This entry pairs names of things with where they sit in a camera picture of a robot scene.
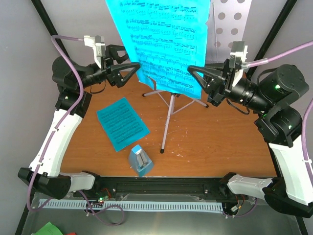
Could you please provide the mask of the blue sheet music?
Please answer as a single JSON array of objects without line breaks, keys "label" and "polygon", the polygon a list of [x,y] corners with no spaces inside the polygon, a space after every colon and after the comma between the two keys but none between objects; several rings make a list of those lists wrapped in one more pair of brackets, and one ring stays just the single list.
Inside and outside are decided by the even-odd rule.
[{"label": "blue sheet music", "polygon": [[125,97],[98,110],[96,115],[101,127],[117,152],[150,133],[147,126]]},{"label": "blue sheet music", "polygon": [[197,98],[201,87],[188,66],[204,66],[209,0],[108,0],[140,83]]}]

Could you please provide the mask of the white tripod music stand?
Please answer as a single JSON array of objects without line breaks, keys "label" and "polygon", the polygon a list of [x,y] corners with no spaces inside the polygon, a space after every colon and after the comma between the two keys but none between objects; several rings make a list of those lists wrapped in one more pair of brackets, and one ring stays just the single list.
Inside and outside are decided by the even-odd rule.
[{"label": "white tripod music stand", "polygon": [[[250,0],[212,0],[209,18],[206,23],[208,26],[208,39],[206,49],[206,62],[218,63],[229,57],[232,43],[241,41],[245,31],[247,18],[249,15],[252,1]],[[180,94],[171,93],[170,99],[167,102],[162,96],[163,91],[154,88],[152,92],[144,93],[142,96],[147,97],[154,94],[159,97],[168,106],[168,113],[164,128],[162,144],[160,145],[160,153],[165,152],[165,145],[168,135],[169,123],[171,116],[185,109],[193,103],[198,103],[207,108],[208,104],[200,99],[191,99],[191,102],[183,107],[174,110],[176,98]]]}]

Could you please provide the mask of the blue metronome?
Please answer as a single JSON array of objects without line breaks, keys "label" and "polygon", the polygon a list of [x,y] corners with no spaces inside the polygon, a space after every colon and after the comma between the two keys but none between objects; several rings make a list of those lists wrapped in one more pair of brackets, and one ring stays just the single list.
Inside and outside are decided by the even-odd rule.
[{"label": "blue metronome", "polygon": [[131,149],[129,164],[138,177],[144,177],[154,167],[152,160],[139,144]]}]

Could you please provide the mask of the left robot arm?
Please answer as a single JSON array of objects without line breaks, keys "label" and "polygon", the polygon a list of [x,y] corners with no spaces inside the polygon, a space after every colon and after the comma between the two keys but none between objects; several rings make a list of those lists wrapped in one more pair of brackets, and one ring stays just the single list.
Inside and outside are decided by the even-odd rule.
[{"label": "left robot arm", "polygon": [[96,181],[99,175],[83,171],[74,174],[60,172],[61,163],[69,142],[88,110],[92,94],[84,89],[95,84],[108,82],[111,86],[123,87],[139,70],[139,63],[126,63],[124,46],[101,46],[96,62],[80,66],[75,62],[68,64],[68,57],[58,57],[52,64],[53,81],[59,89],[58,100],[50,130],[44,143],[29,167],[22,167],[18,177],[28,185],[27,195],[33,191],[43,193],[54,199],[62,199],[69,192],[85,190],[96,197],[102,185]]}]

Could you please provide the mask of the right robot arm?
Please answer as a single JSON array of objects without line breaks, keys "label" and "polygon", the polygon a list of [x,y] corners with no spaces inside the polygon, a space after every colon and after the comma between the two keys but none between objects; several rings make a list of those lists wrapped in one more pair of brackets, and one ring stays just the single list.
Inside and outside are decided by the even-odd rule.
[{"label": "right robot arm", "polygon": [[229,61],[189,66],[187,70],[213,106],[230,100],[258,115],[255,125],[281,172],[281,176],[267,179],[228,173],[221,179],[222,195],[243,194],[266,201],[277,212],[310,218],[313,187],[308,174],[310,161],[302,151],[304,121],[291,106],[309,90],[301,71],[284,64],[263,71],[253,83],[246,78],[235,81],[236,71]]}]

